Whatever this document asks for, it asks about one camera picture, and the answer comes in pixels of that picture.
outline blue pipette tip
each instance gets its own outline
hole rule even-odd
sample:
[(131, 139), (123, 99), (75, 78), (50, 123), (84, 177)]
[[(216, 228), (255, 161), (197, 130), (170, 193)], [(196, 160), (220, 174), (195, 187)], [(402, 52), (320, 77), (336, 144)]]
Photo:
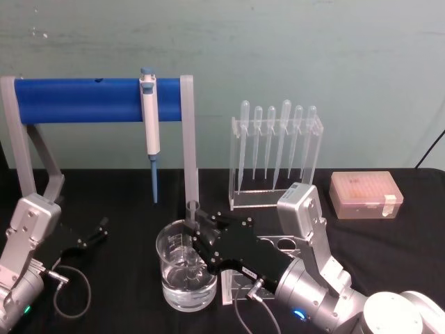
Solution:
[(150, 163), (152, 165), (152, 191), (153, 191), (153, 202), (157, 204), (158, 202), (158, 173), (156, 169), (156, 155), (149, 155)]

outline transfer pipette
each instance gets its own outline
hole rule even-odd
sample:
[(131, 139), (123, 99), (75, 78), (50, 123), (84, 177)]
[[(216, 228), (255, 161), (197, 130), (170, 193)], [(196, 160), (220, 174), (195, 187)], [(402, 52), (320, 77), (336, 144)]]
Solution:
[(245, 140), (248, 135), (249, 127), (249, 101), (243, 101), (241, 103), (241, 148), (239, 151), (239, 167), (238, 167), (238, 192), (241, 189), (241, 183), (243, 182), (244, 173), (244, 158), (245, 158)]
[(306, 166), (307, 153), (309, 152), (312, 127), (314, 126), (316, 114), (317, 114), (317, 108), (315, 106), (310, 106), (306, 117), (305, 144), (303, 146), (303, 152), (302, 152), (300, 179), (303, 178), (303, 171), (305, 170)]
[(292, 134), (292, 141), (291, 141), (291, 152), (289, 155), (289, 169), (287, 170), (287, 178), (289, 179), (291, 176), (291, 169), (293, 164), (293, 156), (295, 154), (295, 147), (297, 145), (297, 137), (298, 132), (300, 131), (300, 124), (301, 124), (301, 117), (303, 115), (303, 107), (302, 106), (296, 106), (295, 111), (293, 112), (293, 134)]
[(275, 107), (270, 106), (267, 110), (267, 139), (266, 139), (266, 156), (264, 161), (264, 179), (267, 179), (267, 166), (269, 164), (270, 142), (272, 141), (273, 125), (275, 124)]
[(275, 185), (277, 184), (278, 180), (278, 174), (280, 173), (281, 158), (283, 155), (284, 135), (286, 134), (286, 127), (287, 127), (287, 122), (289, 121), (291, 106), (292, 104), (289, 100), (283, 101), (283, 105), (281, 108), (281, 117), (280, 117), (280, 139), (278, 141), (277, 161), (275, 162), (275, 170), (273, 172), (272, 189), (275, 189)]
[(255, 170), (257, 169), (258, 160), (258, 144), (259, 144), (259, 133), (261, 132), (261, 121), (263, 119), (263, 109), (260, 106), (255, 107), (254, 112), (254, 135), (253, 138), (253, 174), (252, 180), (255, 180)]

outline pipette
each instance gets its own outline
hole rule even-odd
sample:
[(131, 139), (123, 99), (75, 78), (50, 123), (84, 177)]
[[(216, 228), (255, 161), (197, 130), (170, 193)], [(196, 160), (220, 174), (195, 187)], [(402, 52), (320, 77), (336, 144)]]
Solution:
[(252, 180), (255, 180), (255, 170), (257, 169), (258, 160), (258, 144), (259, 144), (259, 133), (261, 132), (261, 121), (263, 119), (263, 109), (260, 106), (255, 107), (254, 112), (254, 135), (253, 138), (253, 174)]
[(317, 114), (317, 108), (310, 106), (306, 117), (306, 130), (305, 130), (305, 144), (303, 146), (300, 179), (303, 178), (303, 172), (306, 166), (307, 153), (309, 152), (309, 146), (311, 142), (312, 127), (314, 126), (315, 115)]
[(266, 139), (266, 156), (264, 161), (264, 179), (267, 179), (267, 166), (269, 164), (270, 143), (272, 141), (273, 125), (275, 124), (276, 110), (274, 106), (270, 106), (267, 110), (267, 139)]
[(286, 134), (287, 122), (289, 121), (289, 114), (291, 112), (292, 103), (289, 100), (284, 100), (281, 108), (280, 118), (280, 139), (278, 141), (277, 161), (275, 162), (275, 170), (273, 172), (273, 187), (277, 184), (278, 174), (280, 173), (281, 158), (283, 155), (284, 135)]
[(140, 101), (145, 125), (147, 153), (152, 167), (153, 202), (157, 203), (158, 175), (156, 169), (156, 159), (161, 148), (159, 144), (159, 115), (156, 77), (150, 67), (142, 67), (140, 69), (140, 73)]
[(295, 154), (295, 147), (297, 145), (297, 137), (298, 132), (300, 131), (300, 124), (301, 124), (301, 117), (303, 115), (303, 107), (302, 106), (296, 106), (295, 111), (293, 112), (293, 134), (292, 134), (292, 141), (291, 141), (291, 152), (289, 155), (289, 169), (287, 170), (287, 178), (289, 179), (291, 176), (291, 169), (293, 164), (293, 156)]
[(245, 140), (248, 135), (249, 127), (249, 101), (243, 101), (241, 103), (241, 148), (239, 151), (239, 166), (238, 166), (238, 192), (241, 189), (241, 183), (243, 182), (244, 173), (244, 158), (245, 158)]

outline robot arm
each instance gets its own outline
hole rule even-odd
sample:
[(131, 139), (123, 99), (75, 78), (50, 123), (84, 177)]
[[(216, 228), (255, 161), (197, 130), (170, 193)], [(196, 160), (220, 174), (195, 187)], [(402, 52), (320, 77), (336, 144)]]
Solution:
[[(42, 263), (33, 259), (36, 248), (56, 227), (60, 207), (32, 193), (17, 203), (0, 257), (0, 331), (9, 331), (43, 290)], [(67, 283), (68, 279), (47, 271)]]
[(104, 221), (97, 228), (97, 233), (80, 240), (77, 234), (61, 229), (59, 216), (60, 207), (36, 193), (17, 203), (0, 257), (0, 333), (10, 331), (29, 311), (30, 304), (43, 290), (42, 275), (47, 274), (57, 280), (58, 290), (68, 283), (66, 277), (44, 268), (35, 256), (46, 264), (53, 263), (48, 258), (57, 259), (66, 251), (87, 249), (108, 234)]
[(438, 307), (427, 312), (426, 321), (425, 311), (403, 294), (380, 292), (368, 298), (350, 287), (349, 273), (331, 255), (315, 186), (293, 184), (277, 209), (284, 233), (295, 236), (301, 257), (293, 259), (256, 238), (250, 218), (200, 210), (187, 220), (193, 247), (211, 273), (233, 269), (254, 281), (248, 298), (256, 299), (255, 292), (264, 287), (301, 320), (327, 333), (445, 333)]

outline pipette tip box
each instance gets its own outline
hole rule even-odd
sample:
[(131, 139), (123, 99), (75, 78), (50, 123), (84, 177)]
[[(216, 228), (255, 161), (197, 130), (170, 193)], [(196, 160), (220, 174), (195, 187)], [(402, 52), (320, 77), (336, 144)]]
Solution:
[(403, 195), (390, 172), (333, 172), (329, 190), (339, 219), (395, 218)]

